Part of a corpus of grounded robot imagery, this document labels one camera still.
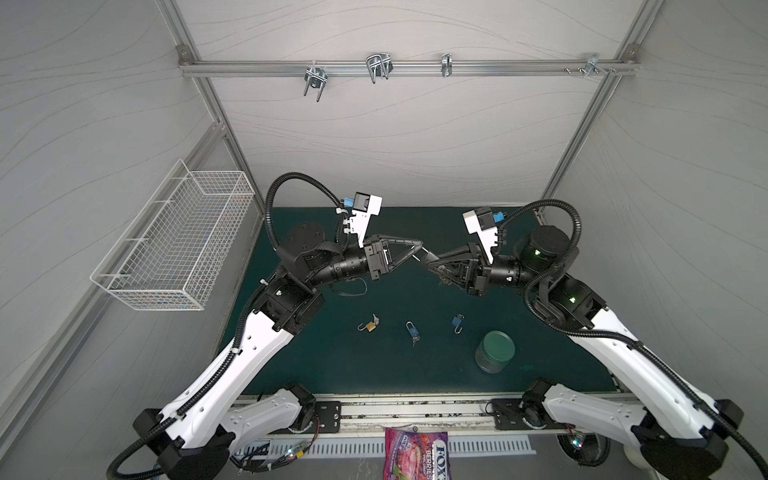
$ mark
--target dark green mat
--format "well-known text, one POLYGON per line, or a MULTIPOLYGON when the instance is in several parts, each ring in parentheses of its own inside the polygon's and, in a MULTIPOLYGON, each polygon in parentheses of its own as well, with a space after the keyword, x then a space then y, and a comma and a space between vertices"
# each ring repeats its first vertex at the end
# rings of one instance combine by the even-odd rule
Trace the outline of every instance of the dark green mat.
MULTIPOLYGON (((468 208, 382 208, 371 219, 368 235, 381 233, 418 238, 441 253, 477 241, 466 233, 462 213, 468 208)), ((319 222, 333 236, 336 215, 330 208, 278 208, 274 211, 277 237, 306 221, 319 222)), ((536 225, 526 215, 508 230, 508 245, 536 225)), ((270 275, 277 256, 260 235, 224 335, 234 335, 237 316, 259 279, 270 275)), ((545 376, 586 392, 614 391, 608 371, 568 338, 541 325, 510 289, 491 290, 485 298, 467 295, 439 279, 414 259, 377 282, 368 293, 337 296, 323 287, 326 303, 310 324, 259 372, 245 394, 273 392, 291 381, 314 393, 514 392, 527 389, 545 376), (357 326, 376 314, 381 319, 372 332, 357 326), (453 333, 451 320, 464 315, 463 331, 453 333), (412 347, 406 322, 412 321, 421 341, 412 347), (475 348, 489 331, 506 332, 517 352, 501 372, 490 375, 475 363, 475 348)), ((337 283, 338 290, 362 292, 362 282, 337 283)))

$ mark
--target wire mesh basket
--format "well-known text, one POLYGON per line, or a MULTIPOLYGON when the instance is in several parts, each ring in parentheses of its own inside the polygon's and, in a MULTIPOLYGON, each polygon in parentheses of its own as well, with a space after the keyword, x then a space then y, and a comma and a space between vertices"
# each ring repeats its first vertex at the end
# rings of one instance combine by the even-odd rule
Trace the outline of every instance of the wire mesh basket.
POLYGON ((202 310, 253 199, 242 171, 179 164, 91 275, 134 310, 202 310))

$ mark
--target cable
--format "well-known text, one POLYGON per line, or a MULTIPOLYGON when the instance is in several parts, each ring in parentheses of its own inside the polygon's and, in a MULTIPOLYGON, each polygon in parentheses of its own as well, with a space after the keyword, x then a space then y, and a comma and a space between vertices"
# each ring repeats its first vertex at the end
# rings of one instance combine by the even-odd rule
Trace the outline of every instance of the cable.
MULTIPOLYGON (((275 279, 276 271, 272 272, 272 275, 270 276, 270 279, 267 280, 267 283, 271 282, 275 279)), ((250 315, 251 307, 253 306, 253 302, 256 301, 256 298, 258 298, 259 295, 263 292, 264 288, 266 287, 265 284, 259 285, 259 288, 257 288, 250 296, 248 301, 245 304, 245 307, 243 308, 243 311, 240 312, 240 316, 237 319, 237 328, 235 329, 235 337, 232 342, 233 347, 240 348, 240 344, 243 342, 243 334, 245 333, 245 323, 250 315)), ((152 478, 158 475, 161 475, 163 473, 162 468, 153 468, 152 470, 147 470, 146 472, 138 472, 138 473, 120 473, 118 472, 118 468, 120 468, 120 465, 125 462, 128 457, 133 455, 134 453, 138 452, 138 450, 145 446, 149 441, 156 438, 158 435, 160 435, 162 432, 165 432, 168 427, 173 425, 177 417, 184 417, 184 415, 195 406, 196 403, 198 403, 208 391, 210 391, 211 388, 213 388, 214 385, 216 385, 216 382, 219 381, 221 376, 224 374, 224 372, 227 371, 230 364, 234 360, 235 356, 237 354, 234 352, 229 352, 227 356, 224 358, 224 361, 221 363, 219 368, 216 370, 216 372, 208 379, 207 382, 199 389, 197 392, 195 392, 194 395, 190 397, 189 400, 187 400, 179 409, 176 410, 176 415, 173 417, 166 418, 163 422, 161 422, 159 425, 156 425, 153 427, 149 432, 142 435, 136 442, 133 442, 131 445, 128 446, 125 450, 123 450, 117 457, 114 458, 112 463, 109 464, 107 467, 107 478, 110 480, 146 480, 147 478, 152 478)))
POLYGON ((678 376, 678 374, 675 373, 666 363, 664 363, 661 359, 659 359, 656 355, 654 355, 653 352, 651 352, 649 349, 645 348, 645 345, 643 345, 642 342, 639 340, 633 340, 628 336, 621 335, 620 333, 611 332, 608 330, 568 330, 561 328, 560 326, 557 326, 553 324, 550 319, 542 315, 538 312, 533 306, 533 303, 531 301, 531 292, 533 291, 534 287, 538 285, 539 282, 541 282, 544 278, 547 276, 552 275, 553 273, 556 273, 563 265, 565 265, 565 261, 568 258, 568 256, 573 253, 574 249, 576 248, 576 244, 578 243, 579 239, 581 238, 581 217, 579 216, 578 212, 576 211, 573 206, 570 204, 562 201, 562 200, 538 200, 535 202, 531 202, 528 205, 525 205, 524 207, 518 208, 512 215, 507 217, 506 220, 501 222, 498 225, 498 231, 499 231, 499 238, 503 238, 503 229, 513 219, 519 217, 523 213, 533 210, 535 208, 539 207, 558 207, 562 210, 565 210, 566 213, 571 217, 571 222, 573 224, 573 231, 571 232, 571 239, 568 242, 568 246, 565 248, 565 251, 562 255, 560 255, 555 262, 553 262, 552 265, 550 265, 549 268, 546 270, 542 270, 539 274, 534 276, 532 279, 528 281, 528 283, 525 284, 525 287, 523 288, 523 302, 525 303, 525 306, 530 310, 536 318, 538 318, 540 321, 543 322, 546 326, 549 328, 555 330, 556 332, 562 333, 567 336, 575 336, 575 337, 581 337, 581 338, 605 338, 605 339, 612 339, 617 340, 622 343, 626 343, 627 346, 631 349, 637 350, 642 356, 644 356, 648 361, 653 363, 669 380, 672 381, 672 383, 680 389, 681 392, 691 401, 694 403, 694 407, 704 412, 707 416, 709 416, 716 424, 718 424, 719 427, 721 427, 739 446, 744 449, 744 451, 750 456, 753 462, 755 462, 755 465, 757 465, 757 468, 760 470, 760 474, 763 476, 763 478, 768 479, 768 464, 766 464, 765 459, 763 456, 752 446, 749 441, 747 441, 743 435, 741 435, 728 421, 726 421, 723 417, 720 416, 717 412, 712 410, 712 408, 702 399, 700 398, 693 390, 688 386, 688 384, 678 376))
POLYGON ((244 455, 243 458, 240 460, 238 460, 234 455, 230 456, 230 462, 232 462, 233 465, 235 465, 238 468, 244 468, 246 465, 250 464, 251 459, 256 455, 269 455, 269 452, 270 452, 270 443, 267 442, 264 445, 254 449, 248 455, 244 455))
POLYGON ((350 278, 344 281, 353 282, 356 280, 362 280, 362 284, 366 287, 365 291, 363 291, 362 293, 347 293, 347 292, 342 292, 341 290, 336 290, 333 287, 334 283, 331 283, 330 285, 328 285, 328 287, 331 289, 332 292, 334 292, 338 296, 363 296, 366 293, 368 293, 368 283, 366 283, 366 279, 362 278, 361 276, 356 276, 355 278, 350 278))
POLYGON ((307 453, 310 448, 312 448, 312 445, 315 444, 315 441, 317 440, 317 436, 320 434, 320 419, 319 417, 312 417, 312 421, 317 424, 317 427, 315 429, 315 435, 313 435, 312 440, 310 443, 305 446, 303 449, 301 449, 300 455, 296 454, 289 458, 288 455, 280 456, 279 458, 276 458, 274 462, 270 462, 266 465, 259 464, 258 466, 251 467, 250 465, 245 465, 244 462, 240 461, 238 462, 236 458, 230 457, 231 462, 238 467, 240 470, 243 470, 244 472, 252 472, 252 473, 261 473, 261 472, 270 472, 274 470, 275 468, 281 468, 284 467, 290 463, 295 462, 299 458, 301 458, 305 453, 307 453))
MULTIPOLYGON (((336 221, 336 235, 333 238, 333 241, 338 243, 344 231, 344 219, 347 217, 347 213, 344 210, 344 203, 336 198, 336 195, 334 195, 333 192, 328 189, 328 187, 321 184, 319 181, 315 180, 309 175, 301 174, 299 172, 289 172, 287 174, 280 175, 275 179, 274 182, 272 182, 270 189, 266 192, 266 199, 264 200, 264 224, 266 225, 266 236, 269 237, 272 248, 277 250, 277 247, 280 246, 280 242, 277 241, 277 236, 275 234, 275 227, 272 224, 272 204, 275 201, 275 194, 277 193, 277 189, 280 188, 280 185, 292 179, 304 180, 308 184, 313 185, 318 190, 323 192, 329 199, 331 199, 333 205, 336 208, 341 209, 339 219, 336 221)), ((347 245, 349 245, 349 234, 345 236, 343 244, 344 248, 346 248, 347 245)))

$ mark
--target blue padlock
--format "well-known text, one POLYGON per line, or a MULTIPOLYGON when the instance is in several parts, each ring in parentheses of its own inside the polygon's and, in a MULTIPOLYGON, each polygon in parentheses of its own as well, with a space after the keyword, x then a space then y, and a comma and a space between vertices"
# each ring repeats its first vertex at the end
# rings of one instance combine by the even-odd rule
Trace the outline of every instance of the blue padlock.
POLYGON ((413 322, 406 322, 406 329, 408 329, 408 333, 411 334, 411 339, 413 339, 413 346, 416 346, 416 342, 422 339, 422 337, 419 336, 419 331, 416 329, 416 326, 413 324, 413 322))
POLYGON ((464 319, 464 316, 460 313, 457 316, 453 317, 453 320, 451 320, 451 325, 453 325, 453 333, 461 333, 464 327, 462 327, 462 320, 464 319))

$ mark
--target snack bag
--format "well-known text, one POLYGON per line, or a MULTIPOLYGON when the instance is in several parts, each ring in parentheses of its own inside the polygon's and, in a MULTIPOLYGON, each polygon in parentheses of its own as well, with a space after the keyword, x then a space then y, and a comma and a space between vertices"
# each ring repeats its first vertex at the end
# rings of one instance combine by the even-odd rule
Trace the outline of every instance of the snack bag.
POLYGON ((451 480, 448 433, 386 430, 384 480, 451 480))

